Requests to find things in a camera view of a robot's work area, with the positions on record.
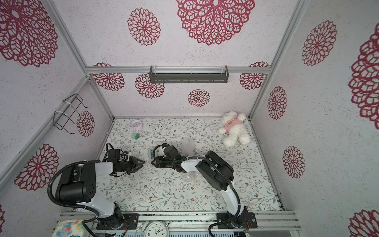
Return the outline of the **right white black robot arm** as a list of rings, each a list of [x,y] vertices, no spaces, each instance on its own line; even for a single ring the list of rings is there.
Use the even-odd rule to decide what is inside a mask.
[[[247,216],[234,185],[234,169],[213,151],[203,156],[182,156],[167,143],[150,151],[151,164],[156,168],[171,168],[177,172],[198,172],[215,190],[221,192],[232,221],[241,222]]]

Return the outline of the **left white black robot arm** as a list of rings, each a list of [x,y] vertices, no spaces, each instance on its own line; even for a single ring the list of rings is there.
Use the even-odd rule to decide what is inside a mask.
[[[145,161],[120,149],[106,151],[102,161],[75,162],[63,167],[48,184],[48,196],[59,206],[82,208],[95,214],[106,229],[118,229],[130,222],[120,207],[97,193],[96,178],[103,175],[131,175],[143,168]]]

